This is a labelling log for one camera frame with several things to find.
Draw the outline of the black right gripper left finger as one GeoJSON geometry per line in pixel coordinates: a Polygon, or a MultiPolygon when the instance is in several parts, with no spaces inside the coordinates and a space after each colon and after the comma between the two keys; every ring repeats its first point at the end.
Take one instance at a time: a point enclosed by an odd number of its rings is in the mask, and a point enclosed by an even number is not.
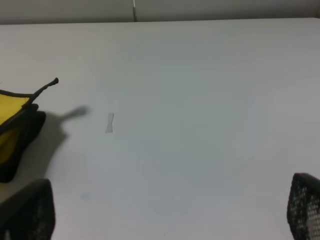
{"type": "Polygon", "coordinates": [[[0,204],[2,240],[50,240],[56,224],[51,182],[37,179],[0,204]]]}

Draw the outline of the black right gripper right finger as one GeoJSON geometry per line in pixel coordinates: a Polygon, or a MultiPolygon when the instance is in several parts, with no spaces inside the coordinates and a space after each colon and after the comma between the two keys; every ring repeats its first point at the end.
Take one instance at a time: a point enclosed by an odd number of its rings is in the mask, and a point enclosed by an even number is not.
{"type": "Polygon", "coordinates": [[[295,240],[320,238],[320,180],[308,173],[295,173],[286,211],[295,240]]]}

